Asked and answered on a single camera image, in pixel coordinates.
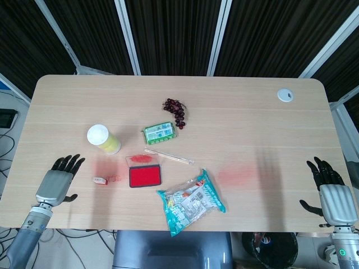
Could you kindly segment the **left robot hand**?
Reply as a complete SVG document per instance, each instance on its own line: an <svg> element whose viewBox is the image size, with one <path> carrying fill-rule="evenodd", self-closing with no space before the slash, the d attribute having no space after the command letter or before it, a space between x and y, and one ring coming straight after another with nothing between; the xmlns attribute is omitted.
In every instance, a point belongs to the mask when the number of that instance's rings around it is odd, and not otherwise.
<svg viewBox="0 0 359 269"><path fill-rule="evenodd" d="M42 208L56 207L64 202L73 202L78 194L68 196L70 185L85 158L80 154L57 159L48 170L36 192L35 198Z"/></svg>

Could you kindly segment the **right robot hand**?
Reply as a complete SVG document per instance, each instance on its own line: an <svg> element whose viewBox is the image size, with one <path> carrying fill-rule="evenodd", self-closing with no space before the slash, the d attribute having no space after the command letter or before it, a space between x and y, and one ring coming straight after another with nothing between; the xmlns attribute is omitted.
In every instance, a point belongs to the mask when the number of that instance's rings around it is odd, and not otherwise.
<svg viewBox="0 0 359 269"><path fill-rule="evenodd" d="M349 186L340 174L325 160L314 157L314 162L306 161L319 194L321 206L310 206L300 200L300 205L309 213L323 217L321 227L352 226L358 221L356 205Z"/></svg>

